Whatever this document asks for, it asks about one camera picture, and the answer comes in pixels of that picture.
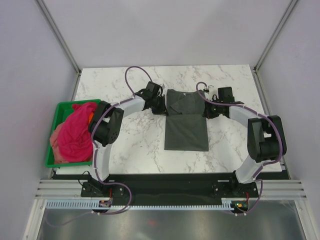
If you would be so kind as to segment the dark grey t shirt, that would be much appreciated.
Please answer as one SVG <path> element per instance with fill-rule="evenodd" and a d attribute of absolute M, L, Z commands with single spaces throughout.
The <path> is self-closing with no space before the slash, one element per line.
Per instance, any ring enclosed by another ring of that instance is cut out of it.
<path fill-rule="evenodd" d="M 207 120 L 203 116 L 205 101 L 197 92 L 168 89 L 168 116 L 165 120 L 164 149 L 167 151 L 209 150 Z"/>

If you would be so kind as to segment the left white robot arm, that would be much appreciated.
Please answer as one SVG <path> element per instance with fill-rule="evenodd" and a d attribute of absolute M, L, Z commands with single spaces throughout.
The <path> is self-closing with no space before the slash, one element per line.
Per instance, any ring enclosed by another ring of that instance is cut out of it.
<path fill-rule="evenodd" d="M 129 97 L 110 104 L 100 101 L 89 122 L 88 131 L 93 145 L 91 176 L 96 180 L 92 191 L 99 197 L 106 196 L 110 185 L 105 180 L 110 175 L 109 161 L 113 143 L 120 135 L 124 118 L 144 110 L 151 109 L 154 115 L 168 114 L 164 95 L 143 98 L 141 95 Z"/>

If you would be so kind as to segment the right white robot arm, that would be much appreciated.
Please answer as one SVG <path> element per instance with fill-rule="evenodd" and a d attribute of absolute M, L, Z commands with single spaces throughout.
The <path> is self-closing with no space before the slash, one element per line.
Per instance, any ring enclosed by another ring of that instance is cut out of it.
<path fill-rule="evenodd" d="M 242 104 L 206 100 L 204 116 L 213 119 L 220 115 L 247 128 L 248 156 L 234 172 L 236 180 L 229 184 L 230 193 L 240 197 L 247 191 L 246 184 L 254 182 L 264 167 L 280 162 L 286 153 L 283 126 L 277 115 L 260 114 Z"/>

